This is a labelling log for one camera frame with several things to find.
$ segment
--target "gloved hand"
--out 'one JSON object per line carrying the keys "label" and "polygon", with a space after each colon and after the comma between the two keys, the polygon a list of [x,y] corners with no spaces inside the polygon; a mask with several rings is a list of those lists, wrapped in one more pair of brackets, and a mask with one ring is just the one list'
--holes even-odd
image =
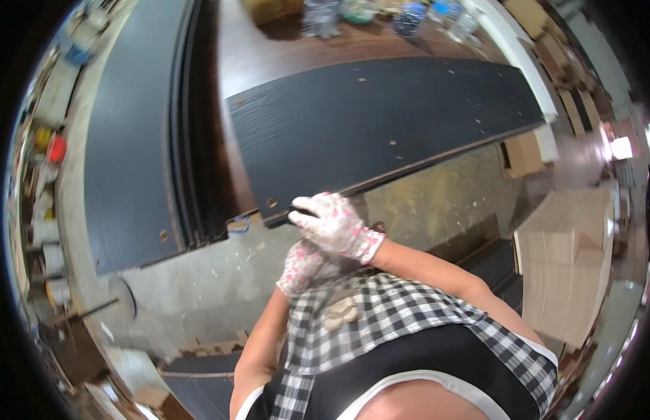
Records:
{"label": "gloved hand", "polygon": [[300,212],[288,214],[302,236],[325,252],[368,264],[386,237],[367,228],[348,198],[340,194],[323,192],[313,197],[297,197],[292,205],[317,216]]}
{"label": "gloved hand", "polygon": [[290,297],[306,289],[309,281],[319,273],[323,264],[324,258],[318,247],[306,239],[300,239],[287,252],[285,269],[276,282],[276,287]]}

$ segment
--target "forearm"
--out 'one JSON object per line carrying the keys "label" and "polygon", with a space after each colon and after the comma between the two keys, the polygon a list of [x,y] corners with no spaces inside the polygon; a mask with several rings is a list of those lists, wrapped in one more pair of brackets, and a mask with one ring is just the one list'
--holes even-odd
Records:
{"label": "forearm", "polygon": [[248,368],[266,369],[267,372],[277,369],[278,344],[285,334],[288,309],[287,296],[279,289],[274,290],[248,338],[235,372]]}
{"label": "forearm", "polygon": [[486,283],[461,267],[385,239],[370,264],[400,278],[421,281],[459,298]]}

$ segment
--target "checkered shirt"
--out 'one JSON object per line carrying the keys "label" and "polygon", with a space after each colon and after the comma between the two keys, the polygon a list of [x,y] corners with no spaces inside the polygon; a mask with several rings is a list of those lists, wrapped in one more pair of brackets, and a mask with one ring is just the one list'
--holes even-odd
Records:
{"label": "checkered shirt", "polygon": [[[323,311],[345,297],[361,313],[336,331],[323,326]],[[463,324],[521,381],[544,414],[556,387],[556,366],[485,312],[424,283],[387,273],[348,277],[290,299],[287,374],[271,419],[302,420],[316,376],[387,341],[445,324]]]}

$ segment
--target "concrete floor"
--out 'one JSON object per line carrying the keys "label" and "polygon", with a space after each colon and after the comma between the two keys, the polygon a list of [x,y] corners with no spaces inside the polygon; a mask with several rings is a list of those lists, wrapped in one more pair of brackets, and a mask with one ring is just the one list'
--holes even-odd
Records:
{"label": "concrete floor", "polygon": [[[136,0],[125,0],[102,35],[98,52],[80,77],[65,135],[68,152],[58,185],[62,238],[74,304],[85,309],[108,298],[109,276],[97,277],[86,231],[84,151],[89,117],[110,49]],[[370,191],[355,199],[368,223],[383,221],[388,236],[428,250],[484,221],[507,237],[550,189],[586,186],[606,161],[598,135],[575,140],[562,115],[555,123],[560,160],[523,180],[505,180],[497,146],[481,148]],[[146,350],[169,359],[192,337],[230,340],[250,331],[274,290],[288,248],[299,239],[293,226],[245,234],[144,269],[123,272],[139,305],[135,320],[111,307],[87,318],[99,345]]]}

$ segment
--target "wood scrap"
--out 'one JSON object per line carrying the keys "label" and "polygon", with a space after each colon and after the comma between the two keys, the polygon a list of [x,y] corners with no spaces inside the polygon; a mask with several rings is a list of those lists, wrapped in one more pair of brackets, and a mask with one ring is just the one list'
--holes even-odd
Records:
{"label": "wood scrap", "polygon": [[237,340],[220,341],[219,343],[202,344],[195,337],[187,342],[185,347],[179,348],[181,356],[223,356],[226,354],[243,351],[248,334],[243,330],[236,332]]}

